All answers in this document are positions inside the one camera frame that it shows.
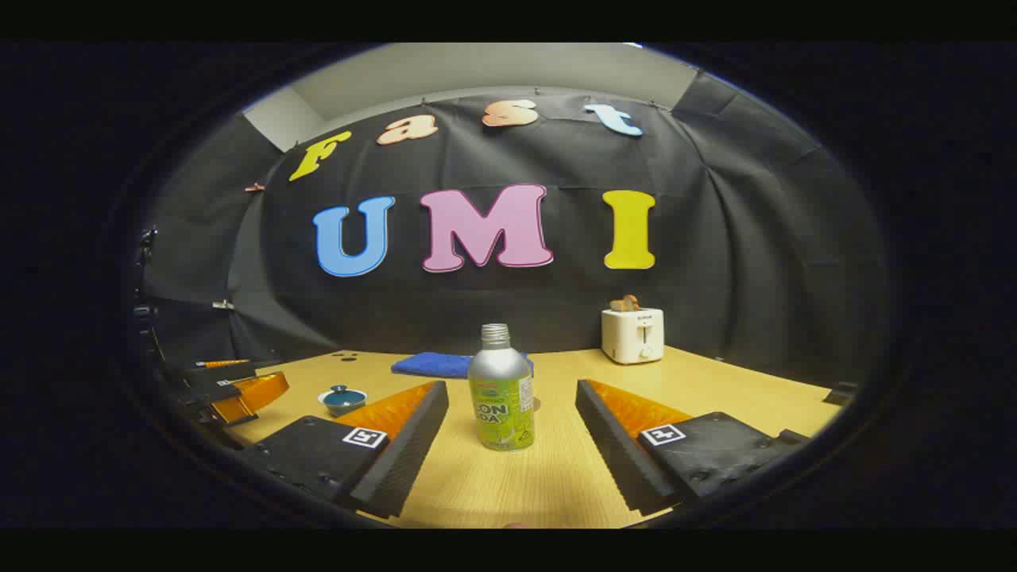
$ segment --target bottle label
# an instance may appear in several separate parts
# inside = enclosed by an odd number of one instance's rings
[[[471,380],[474,414],[481,443],[512,451],[533,445],[533,378]]]

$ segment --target toaster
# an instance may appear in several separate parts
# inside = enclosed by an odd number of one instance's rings
[[[601,349],[618,363],[657,361],[664,357],[664,311],[600,312]]]

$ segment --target blue letter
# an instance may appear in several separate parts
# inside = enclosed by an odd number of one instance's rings
[[[349,278],[360,276],[377,268],[388,250],[388,231],[385,228],[386,211],[396,204],[392,196],[375,196],[360,204],[358,211],[367,219],[367,245],[356,256],[343,251],[343,219],[350,212],[346,207],[321,211],[314,216],[317,227],[317,254],[321,270],[333,276]]]
[[[603,104],[590,104],[585,106],[587,111],[592,111],[597,114],[597,118],[603,123],[608,129],[612,131],[617,131],[625,135],[633,135],[638,137],[643,134],[643,129],[639,127],[634,127],[629,125],[621,118],[632,119],[632,116],[627,113],[618,111],[609,105]]]

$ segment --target wooden table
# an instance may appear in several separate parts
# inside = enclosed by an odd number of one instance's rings
[[[290,390],[258,411],[258,419],[230,430],[253,444],[303,415],[331,419],[318,395],[343,384],[368,402],[429,381],[393,374],[402,354],[343,351],[258,370],[282,370]],[[344,358],[356,357],[353,361]],[[823,403],[829,389],[744,369],[674,348],[653,363],[619,365],[601,350],[534,353],[536,442],[519,452],[485,449],[477,440],[466,380],[446,380],[448,412],[399,518],[400,527],[617,528],[643,517],[630,511],[576,410],[576,383],[612,385],[698,416],[724,411],[770,435],[787,428],[816,435],[840,410]]]

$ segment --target blue cloth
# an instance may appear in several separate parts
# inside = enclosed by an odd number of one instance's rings
[[[533,361],[524,353],[523,357],[530,362],[530,374],[533,375]],[[411,376],[427,376],[428,378],[466,379],[470,368],[468,355],[450,355],[425,351],[397,361],[392,366],[394,374],[409,374]]]

